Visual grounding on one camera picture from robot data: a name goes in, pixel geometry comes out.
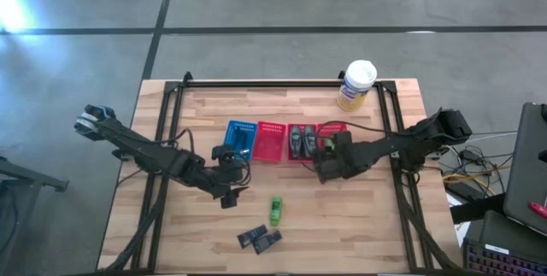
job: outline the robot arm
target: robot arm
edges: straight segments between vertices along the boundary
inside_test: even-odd
[[[334,147],[313,154],[314,168],[321,183],[329,179],[349,179],[367,171],[382,156],[398,153],[399,167],[416,172],[426,156],[442,145],[465,143],[472,134],[459,110],[439,110],[430,118],[385,138],[353,143],[350,132],[335,133]]]
[[[173,140],[155,142],[141,136],[123,126],[116,119],[114,110],[104,106],[87,105],[74,128],[77,133],[93,141],[108,140],[117,146],[118,149],[112,154],[122,161],[130,156],[148,173],[168,173],[171,179],[183,185],[206,191],[214,199],[221,198],[222,208],[237,205],[239,192],[246,189],[232,190],[232,185],[245,186],[250,180],[248,163],[238,160],[230,145],[214,147],[213,159],[218,158],[219,164],[205,167],[201,156],[189,150],[162,145]]]

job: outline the white lid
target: white lid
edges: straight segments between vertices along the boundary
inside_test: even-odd
[[[374,84],[377,71],[370,61],[354,61],[348,67],[345,78],[355,88],[368,88]]]

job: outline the black package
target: black package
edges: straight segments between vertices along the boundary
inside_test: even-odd
[[[267,250],[270,246],[282,238],[281,232],[279,231],[265,235],[262,238],[257,238],[253,241],[253,247],[255,248],[256,254],[260,255],[264,250]]]
[[[266,225],[258,226],[257,228],[253,230],[249,230],[245,233],[241,233],[238,235],[239,244],[241,245],[241,248],[247,247],[247,245],[251,244],[254,240],[262,236],[262,234],[266,233]]]

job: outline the concrete floor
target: concrete floor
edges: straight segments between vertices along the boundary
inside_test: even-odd
[[[162,0],[3,0],[5,29],[154,27]],[[165,26],[547,25],[547,0],[171,0]],[[90,272],[120,163],[73,131],[88,103],[129,124],[151,35],[0,36],[0,155],[59,178],[43,190],[14,275]],[[428,113],[460,109],[476,132],[515,130],[546,103],[547,32],[163,36],[151,78],[332,78],[369,59],[418,78]],[[510,152],[515,137],[477,142]],[[446,162],[455,164],[454,160]]]

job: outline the yellow label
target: yellow label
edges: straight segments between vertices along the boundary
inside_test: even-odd
[[[337,97],[338,106],[340,106],[344,110],[357,110],[361,107],[366,97],[366,93],[356,95],[355,97],[347,97],[342,92],[340,92]]]

